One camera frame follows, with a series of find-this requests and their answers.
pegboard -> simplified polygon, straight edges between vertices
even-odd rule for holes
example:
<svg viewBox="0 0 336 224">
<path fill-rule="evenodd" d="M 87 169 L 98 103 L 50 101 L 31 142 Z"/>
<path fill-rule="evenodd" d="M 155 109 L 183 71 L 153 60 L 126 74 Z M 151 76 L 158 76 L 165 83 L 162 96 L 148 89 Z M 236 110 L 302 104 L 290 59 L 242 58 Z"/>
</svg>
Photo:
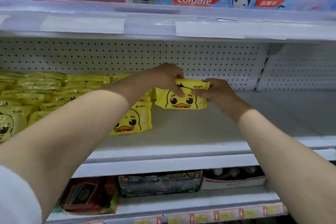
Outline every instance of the pegboard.
<svg viewBox="0 0 336 224">
<path fill-rule="evenodd" d="M 0 71 L 66 74 L 139 72 L 175 63 L 186 78 L 219 78 L 235 90 L 254 90 L 267 43 L 162 40 L 0 38 Z"/>
<path fill-rule="evenodd" d="M 286 44 L 271 55 L 257 90 L 336 89 L 336 43 Z"/>
</svg>

shelf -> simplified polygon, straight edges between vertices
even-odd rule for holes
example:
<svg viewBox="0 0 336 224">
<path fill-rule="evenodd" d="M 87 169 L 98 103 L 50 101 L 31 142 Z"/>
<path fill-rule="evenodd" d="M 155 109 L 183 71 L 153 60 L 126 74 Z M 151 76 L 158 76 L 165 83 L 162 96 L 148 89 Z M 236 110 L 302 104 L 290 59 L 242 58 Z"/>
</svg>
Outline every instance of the shelf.
<svg viewBox="0 0 336 224">
<path fill-rule="evenodd" d="M 115 215 L 85 216 L 69 213 L 52 213 L 47 223 L 83 223 L 104 220 L 106 224 L 130 224 L 136 218 L 146 216 L 167 217 L 172 214 L 209 211 L 225 208 L 247 208 L 260 204 L 280 202 L 275 192 L 269 192 L 262 186 L 233 188 L 224 190 L 207 190 L 195 193 L 159 195 L 147 197 L 122 198 Z"/>
<path fill-rule="evenodd" d="M 335 136 L 325 137 L 314 130 L 314 122 L 304 123 L 279 104 L 269 100 L 267 94 L 244 92 L 239 95 L 260 111 L 278 128 L 306 146 L 317 150 L 327 160 L 336 160 L 336 131 L 332 113 L 323 98 L 315 101 L 319 116 L 329 113 L 324 131 L 334 131 Z M 297 92 L 276 92 L 280 99 L 290 99 L 293 106 L 300 106 Z M 334 92 L 324 92 L 332 97 Z M 314 95 L 306 97 L 309 106 Z M 300 109 L 290 107 L 291 112 Z M 306 113 L 306 120 L 315 120 L 315 112 Z M 257 165 L 250 147 L 238 127 L 214 105 L 203 110 L 163 110 L 152 108 L 153 129 L 138 134 L 108 137 L 84 162 L 73 177 L 122 175 L 149 172 L 181 171 L 219 167 Z"/>
<path fill-rule="evenodd" d="M 320 41 L 336 40 L 334 20 L 332 12 L 0 0 L 3 36 Z"/>
</svg>

person's right hand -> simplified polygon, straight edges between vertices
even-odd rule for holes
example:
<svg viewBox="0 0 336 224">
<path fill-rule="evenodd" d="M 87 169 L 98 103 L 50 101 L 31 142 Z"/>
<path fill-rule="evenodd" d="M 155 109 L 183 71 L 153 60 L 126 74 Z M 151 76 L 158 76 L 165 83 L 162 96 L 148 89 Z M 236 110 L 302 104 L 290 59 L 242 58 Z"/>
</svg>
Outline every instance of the person's right hand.
<svg viewBox="0 0 336 224">
<path fill-rule="evenodd" d="M 193 90 L 196 96 L 207 98 L 219 107 L 222 112 L 236 123 L 241 115 L 253 109 L 248 103 L 238 97 L 225 80 L 209 78 L 204 82 L 210 82 L 209 90 Z"/>
</svg>

cartoon eye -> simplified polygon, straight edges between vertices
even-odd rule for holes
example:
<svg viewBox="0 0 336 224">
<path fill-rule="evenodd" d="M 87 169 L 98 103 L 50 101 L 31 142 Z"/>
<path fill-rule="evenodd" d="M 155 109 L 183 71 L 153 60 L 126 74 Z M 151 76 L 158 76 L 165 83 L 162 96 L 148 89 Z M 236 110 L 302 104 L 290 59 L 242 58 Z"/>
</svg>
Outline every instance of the cartoon eye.
<svg viewBox="0 0 336 224">
<path fill-rule="evenodd" d="M 173 105 L 177 104 L 177 99 L 176 98 L 171 98 L 170 103 L 173 104 Z"/>
<path fill-rule="evenodd" d="M 9 129 L 8 124 L 7 125 L 5 124 L 4 127 L 0 128 L 0 134 L 6 134 L 8 129 Z"/>
<path fill-rule="evenodd" d="M 191 105 L 193 102 L 194 102 L 194 99 L 193 99 L 193 98 L 188 98 L 188 99 L 187 99 L 187 104 L 190 104 L 190 105 Z"/>
<path fill-rule="evenodd" d="M 135 125 L 137 124 L 137 120 L 132 119 L 132 120 L 129 121 L 128 124 L 129 124 L 130 126 L 135 126 Z"/>
</svg>

